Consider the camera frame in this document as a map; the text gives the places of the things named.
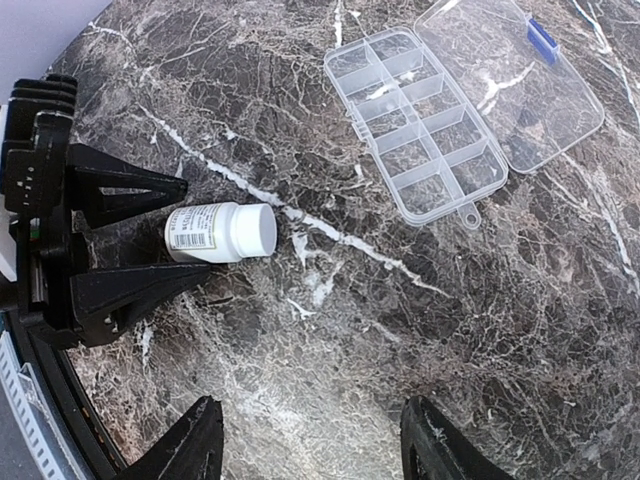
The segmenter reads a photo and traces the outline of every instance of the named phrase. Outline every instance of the bottle label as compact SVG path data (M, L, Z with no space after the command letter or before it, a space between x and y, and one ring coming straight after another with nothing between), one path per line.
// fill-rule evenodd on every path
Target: bottle label
M169 221L171 250L216 249L213 227L218 205L199 205L176 210Z

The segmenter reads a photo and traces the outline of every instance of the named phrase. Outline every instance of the white plastic bottle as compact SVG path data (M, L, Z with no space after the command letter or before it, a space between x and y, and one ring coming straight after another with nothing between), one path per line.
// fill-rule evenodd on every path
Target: white plastic bottle
M267 204L216 203L175 210L164 240L177 262L239 262L268 257L278 239L276 218Z

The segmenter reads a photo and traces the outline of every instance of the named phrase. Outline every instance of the plastic box compartment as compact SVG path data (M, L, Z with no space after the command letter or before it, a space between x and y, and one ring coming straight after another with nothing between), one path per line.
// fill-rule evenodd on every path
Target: plastic box compartment
M326 70L406 221L419 226L458 210L477 228L474 202L504 185L508 167L474 106L411 30L331 52Z

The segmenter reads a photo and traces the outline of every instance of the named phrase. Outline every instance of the black plastic part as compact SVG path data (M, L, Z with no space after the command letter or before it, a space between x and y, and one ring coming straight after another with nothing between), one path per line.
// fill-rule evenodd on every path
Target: black plastic part
M425 397L413 397L405 404L401 445L405 480L514 480Z
M201 397L116 480L220 480L223 447L222 406Z
M187 182L134 167L82 144L69 149L71 208L82 210L91 228L131 218L184 200ZM105 195L102 188L144 190Z
M9 102L1 161L5 208L17 214L17 302L21 325L58 349L113 342L144 315L204 281L206 264L90 270L72 212L91 228L184 199L187 182L134 167L85 145L69 145L78 84L63 75L19 80Z
M83 344L111 343L168 298L205 281L210 272L207 264L168 263L71 277L73 316Z

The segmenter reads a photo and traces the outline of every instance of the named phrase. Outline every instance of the black plastic claw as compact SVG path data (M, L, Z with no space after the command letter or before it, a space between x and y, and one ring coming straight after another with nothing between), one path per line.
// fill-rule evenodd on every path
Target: black plastic claw
M487 460L425 397L402 411L405 480L514 480Z
M115 480L219 480L223 448L222 406L202 397Z
M71 207L81 210L91 228L116 223L184 200L186 181L134 167L81 144L69 148L74 185ZM107 195L103 188L144 190Z
M207 264L167 263L71 277L73 314L83 329L84 345L111 343L161 303L205 281L210 272Z

